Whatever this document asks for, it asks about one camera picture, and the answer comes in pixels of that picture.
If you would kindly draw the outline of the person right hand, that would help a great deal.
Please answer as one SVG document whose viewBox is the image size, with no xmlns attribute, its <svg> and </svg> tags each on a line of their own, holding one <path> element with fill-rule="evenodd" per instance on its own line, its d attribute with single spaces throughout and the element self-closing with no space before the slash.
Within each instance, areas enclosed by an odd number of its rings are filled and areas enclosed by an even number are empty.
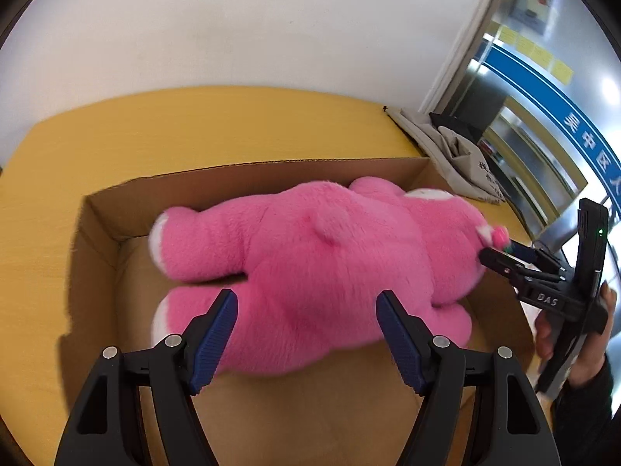
<svg viewBox="0 0 621 466">
<path fill-rule="evenodd" d="M 614 325 L 617 293 L 604 281 L 600 287 L 600 297 L 607 307 L 607 322 L 602 334 L 592 332 L 586 337 L 577 359 L 572 364 L 567 381 L 575 388 L 584 386 L 599 374 L 605 361 L 605 351 Z M 553 331 L 544 311 L 540 311 L 535 320 L 535 331 L 536 354 L 542 361 L 548 361 L 553 355 Z"/>
</svg>

